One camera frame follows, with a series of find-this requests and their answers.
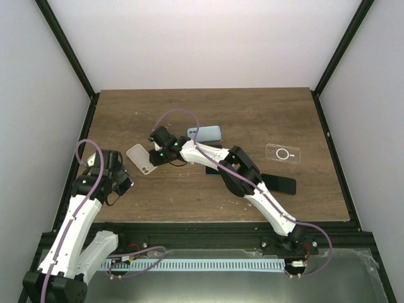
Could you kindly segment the white phone case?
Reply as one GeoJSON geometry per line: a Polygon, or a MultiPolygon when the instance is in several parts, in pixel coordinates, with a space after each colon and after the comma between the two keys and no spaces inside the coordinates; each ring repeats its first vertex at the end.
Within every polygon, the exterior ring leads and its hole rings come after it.
{"type": "Polygon", "coordinates": [[[148,175],[157,169],[157,167],[150,162],[150,155],[141,144],[132,146],[126,151],[126,155],[143,175],[148,175]]]}

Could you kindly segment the light blue phone case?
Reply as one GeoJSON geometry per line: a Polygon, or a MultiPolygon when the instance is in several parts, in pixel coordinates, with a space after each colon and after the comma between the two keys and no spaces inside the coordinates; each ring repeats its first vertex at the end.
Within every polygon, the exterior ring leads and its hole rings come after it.
{"type": "Polygon", "coordinates": [[[197,127],[188,128],[186,133],[189,138],[192,140],[196,138],[196,141],[201,143],[222,139],[220,126],[202,126],[199,129],[197,127]]]}

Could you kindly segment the pink phone black screen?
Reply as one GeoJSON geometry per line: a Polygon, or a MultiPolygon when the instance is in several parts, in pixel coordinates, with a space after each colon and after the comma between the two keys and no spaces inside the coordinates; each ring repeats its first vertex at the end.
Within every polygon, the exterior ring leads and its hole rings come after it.
{"type": "Polygon", "coordinates": [[[117,183],[114,192],[118,194],[118,196],[125,195],[134,185],[134,182],[130,177],[125,178],[117,183]]]}

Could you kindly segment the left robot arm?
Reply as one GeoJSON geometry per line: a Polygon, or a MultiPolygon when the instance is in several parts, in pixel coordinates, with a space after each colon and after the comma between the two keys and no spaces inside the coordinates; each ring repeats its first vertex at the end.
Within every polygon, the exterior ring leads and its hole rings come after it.
{"type": "Polygon", "coordinates": [[[124,254],[129,239],[102,230],[85,246],[90,227],[110,194],[123,196],[132,186],[121,152],[94,153],[74,181],[68,210],[56,238],[35,271],[26,272],[23,289],[31,302],[84,302],[88,284],[110,254],[124,254]]]}

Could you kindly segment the blue phone black screen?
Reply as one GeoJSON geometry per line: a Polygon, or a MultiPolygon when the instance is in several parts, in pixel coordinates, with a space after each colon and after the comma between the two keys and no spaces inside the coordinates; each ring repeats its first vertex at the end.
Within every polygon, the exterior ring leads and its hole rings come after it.
{"type": "MultiPolygon", "coordinates": [[[[222,148],[222,145],[210,145],[210,146],[215,148],[222,148]]],[[[220,175],[219,171],[211,167],[205,167],[205,174],[209,176],[220,175]]]]}

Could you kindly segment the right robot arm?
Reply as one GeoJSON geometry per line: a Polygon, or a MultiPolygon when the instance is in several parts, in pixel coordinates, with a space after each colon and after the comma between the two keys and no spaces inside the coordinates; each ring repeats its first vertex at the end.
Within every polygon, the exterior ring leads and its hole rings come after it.
{"type": "Polygon", "coordinates": [[[290,215],[267,188],[258,167],[245,151],[233,146],[231,149],[204,145],[189,137],[176,138],[159,126],[149,136],[154,149],[149,151],[154,166],[181,160],[210,167],[220,174],[226,188],[235,196],[252,203],[281,237],[280,245],[287,254],[295,254],[307,248],[303,224],[290,215]]]}

